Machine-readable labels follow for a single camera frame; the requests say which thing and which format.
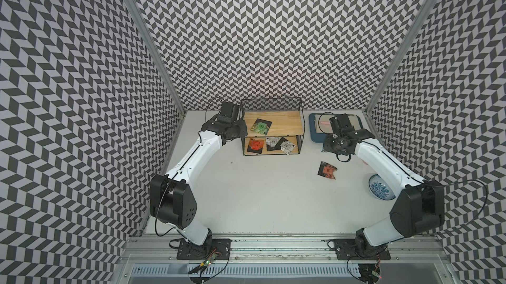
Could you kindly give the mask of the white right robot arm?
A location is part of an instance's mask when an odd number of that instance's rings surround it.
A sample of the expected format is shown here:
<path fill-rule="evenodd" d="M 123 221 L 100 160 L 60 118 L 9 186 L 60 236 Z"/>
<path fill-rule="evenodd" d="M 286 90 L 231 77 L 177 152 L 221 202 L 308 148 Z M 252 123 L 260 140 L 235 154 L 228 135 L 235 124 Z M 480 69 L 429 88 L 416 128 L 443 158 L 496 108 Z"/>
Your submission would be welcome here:
<path fill-rule="evenodd" d="M 347 114 L 331 114 L 332 131 L 325 134 L 323 149 L 340 162 L 353 156 L 370 166 L 391 188 L 395 203 L 388 216 L 356 232 L 355 250 L 369 257 L 387 245 L 444 224 L 444 187 L 430 182 L 403 165 L 367 129 L 355 129 Z"/>

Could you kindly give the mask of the green tea bag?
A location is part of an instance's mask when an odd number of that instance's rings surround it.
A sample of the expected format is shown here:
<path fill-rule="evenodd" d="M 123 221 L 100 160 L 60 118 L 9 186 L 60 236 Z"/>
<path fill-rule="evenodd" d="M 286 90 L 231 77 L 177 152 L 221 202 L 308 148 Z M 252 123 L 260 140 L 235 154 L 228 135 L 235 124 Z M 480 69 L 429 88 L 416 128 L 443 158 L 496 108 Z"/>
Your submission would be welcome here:
<path fill-rule="evenodd" d="M 265 119 L 257 119 L 250 130 L 253 133 L 266 136 L 271 128 L 272 122 Z"/>

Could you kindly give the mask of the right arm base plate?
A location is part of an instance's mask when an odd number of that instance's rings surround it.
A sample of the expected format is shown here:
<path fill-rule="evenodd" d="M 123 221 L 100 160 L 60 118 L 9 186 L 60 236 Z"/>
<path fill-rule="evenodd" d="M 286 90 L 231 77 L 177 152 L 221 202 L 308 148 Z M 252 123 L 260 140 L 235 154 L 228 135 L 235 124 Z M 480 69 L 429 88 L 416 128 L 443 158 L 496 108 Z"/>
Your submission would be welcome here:
<path fill-rule="evenodd" d="M 357 239 L 332 239 L 329 242 L 331 248 L 337 256 L 337 260 L 348 260 L 355 258 L 358 260 L 391 260 L 387 245 L 372 247 L 367 242 Z"/>

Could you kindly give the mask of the red tea bag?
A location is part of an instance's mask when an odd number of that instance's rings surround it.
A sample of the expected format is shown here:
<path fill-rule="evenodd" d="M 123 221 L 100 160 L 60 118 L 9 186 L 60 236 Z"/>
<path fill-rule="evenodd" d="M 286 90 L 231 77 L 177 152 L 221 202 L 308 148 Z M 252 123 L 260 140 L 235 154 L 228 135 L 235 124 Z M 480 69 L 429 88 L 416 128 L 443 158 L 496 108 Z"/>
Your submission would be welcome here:
<path fill-rule="evenodd" d="M 335 172 L 337 171 L 337 168 L 332 165 L 328 164 L 325 161 L 320 162 L 320 167 L 318 169 L 318 175 L 321 177 L 325 177 L 327 179 L 335 179 Z"/>
<path fill-rule="evenodd" d="M 246 147 L 246 151 L 248 153 L 252 153 L 252 154 L 262 154 L 263 149 L 264 149 L 264 145 L 265 145 L 265 140 L 251 138 L 251 139 L 249 139 L 249 143 Z"/>

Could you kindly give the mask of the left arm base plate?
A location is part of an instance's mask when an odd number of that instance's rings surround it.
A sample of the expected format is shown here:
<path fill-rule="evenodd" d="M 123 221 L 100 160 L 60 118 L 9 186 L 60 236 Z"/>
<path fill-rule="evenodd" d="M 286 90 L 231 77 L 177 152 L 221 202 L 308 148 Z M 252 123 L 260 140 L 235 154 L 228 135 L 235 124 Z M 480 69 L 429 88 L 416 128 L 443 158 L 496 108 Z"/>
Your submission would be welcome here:
<path fill-rule="evenodd" d="M 218 261 L 228 260 L 230 251 L 230 239 L 208 239 L 202 246 L 183 240 L 177 250 L 177 260 L 203 261 L 212 254 L 216 255 L 215 259 Z"/>

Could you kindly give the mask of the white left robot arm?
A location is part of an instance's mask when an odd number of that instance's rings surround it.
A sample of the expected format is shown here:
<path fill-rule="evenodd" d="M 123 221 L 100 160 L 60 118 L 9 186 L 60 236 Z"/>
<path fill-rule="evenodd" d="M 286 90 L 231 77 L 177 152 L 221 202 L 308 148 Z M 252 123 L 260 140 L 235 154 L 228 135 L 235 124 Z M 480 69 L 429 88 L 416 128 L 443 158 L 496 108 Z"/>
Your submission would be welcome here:
<path fill-rule="evenodd" d="M 150 215 L 157 223 L 170 225 L 187 243 L 205 247 L 212 232 L 196 218 L 198 203 L 193 189 L 212 156 L 228 142 L 247 135 L 245 109 L 223 102 L 196 135 L 196 142 L 173 168 L 152 177 Z"/>

